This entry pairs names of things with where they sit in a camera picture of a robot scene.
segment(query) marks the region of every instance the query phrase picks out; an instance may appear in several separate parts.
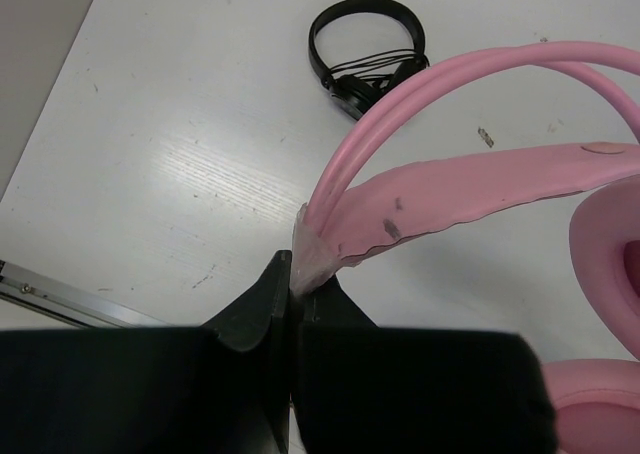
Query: black headphones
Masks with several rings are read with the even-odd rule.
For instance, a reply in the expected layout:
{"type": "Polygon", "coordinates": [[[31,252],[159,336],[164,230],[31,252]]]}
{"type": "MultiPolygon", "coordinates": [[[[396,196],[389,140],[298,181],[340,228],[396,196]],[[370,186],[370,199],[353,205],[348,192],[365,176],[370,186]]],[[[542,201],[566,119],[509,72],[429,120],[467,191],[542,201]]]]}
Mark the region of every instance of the black headphones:
{"type": "Polygon", "coordinates": [[[422,25],[408,7],[392,0],[346,0],[324,10],[311,24],[309,61],[333,101],[357,120],[391,89],[429,66],[429,59],[424,54],[425,44],[422,25]],[[316,48],[318,32],[340,17],[361,12],[382,14],[401,23],[411,35],[413,49],[387,51],[329,68],[320,59],[316,48]],[[362,75],[393,64],[399,64],[393,74],[362,75]],[[353,73],[334,77],[347,70],[353,73]]]}

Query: pink headphones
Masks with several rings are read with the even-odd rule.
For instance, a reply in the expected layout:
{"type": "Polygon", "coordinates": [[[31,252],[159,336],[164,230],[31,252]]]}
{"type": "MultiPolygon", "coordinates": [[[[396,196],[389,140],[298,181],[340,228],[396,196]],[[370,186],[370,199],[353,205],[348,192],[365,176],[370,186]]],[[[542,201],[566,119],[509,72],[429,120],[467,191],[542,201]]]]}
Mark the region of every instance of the pink headphones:
{"type": "MultiPolygon", "coordinates": [[[[410,78],[356,124],[327,165],[294,233],[291,289],[302,295],[338,269],[458,223],[536,200],[606,186],[576,210],[570,248],[576,277],[611,332],[640,359],[640,146],[564,144],[409,164],[347,190],[402,124],[443,95],[523,65],[552,69],[604,97],[640,141],[640,106],[581,64],[640,75],[640,52],[591,42],[488,49],[410,78]],[[461,173],[474,173],[473,176],[461,173]]],[[[575,360],[544,366],[561,452],[640,452],[640,363],[575,360]]]]}

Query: pink ear cup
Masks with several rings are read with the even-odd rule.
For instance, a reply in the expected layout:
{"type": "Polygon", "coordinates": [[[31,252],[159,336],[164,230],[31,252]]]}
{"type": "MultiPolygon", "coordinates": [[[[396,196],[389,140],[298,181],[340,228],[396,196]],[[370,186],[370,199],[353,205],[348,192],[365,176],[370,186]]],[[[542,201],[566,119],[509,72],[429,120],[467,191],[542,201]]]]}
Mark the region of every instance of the pink ear cup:
{"type": "Polygon", "coordinates": [[[640,358],[638,241],[639,177],[592,194],[571,220],[569,244],[578,282],[600,318],[636,358],[640,358]]]}
{"type": "Polygon", "coordinates": [[[544,366],[557,431],[566,454],[637,454],[640,446],[640,364],[619,360],[544,366]]]}

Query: white tabletop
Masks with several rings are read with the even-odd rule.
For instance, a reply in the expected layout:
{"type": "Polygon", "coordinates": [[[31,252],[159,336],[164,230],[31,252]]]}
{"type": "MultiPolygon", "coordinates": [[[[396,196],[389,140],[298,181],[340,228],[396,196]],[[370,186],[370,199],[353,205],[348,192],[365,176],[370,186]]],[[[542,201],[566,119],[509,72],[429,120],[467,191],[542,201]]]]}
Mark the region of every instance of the white tabletop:
{"type": "MultiPolygon", "coordinates": [[[[212,317],[291,245],[305,202],[352,121],[307,61],[310,23],[339,0],[95,0],[0,204],[0,259],[170,323],[212,317]]],[[[637,0],[398,0],[437,62],[548,40],[640,49],[637,0]]],[[[338,62],[408,46],[393,21],[343,19],[319,48],[338,62]]],[[[640,82],[612,73],[640,99],[640,82]]],[[[435,103],[359,181],[407,162],[633,137],[596,94],[537,68],[435,103]]],[[[499,213],[340,274],[384,325],[521,332],[545,360],[629,357],[571,269],[581,198],[499,213]]]]}

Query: gray floor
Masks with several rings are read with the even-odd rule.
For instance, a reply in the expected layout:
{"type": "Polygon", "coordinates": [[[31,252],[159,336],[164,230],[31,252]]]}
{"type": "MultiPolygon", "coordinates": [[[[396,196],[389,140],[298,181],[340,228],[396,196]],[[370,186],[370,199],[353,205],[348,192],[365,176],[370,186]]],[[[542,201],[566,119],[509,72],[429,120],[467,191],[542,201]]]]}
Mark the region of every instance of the gray floor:
{"type": "Polygon", "coordinates": [[[92,0],[0,0],[0,197],[92,0]]]}

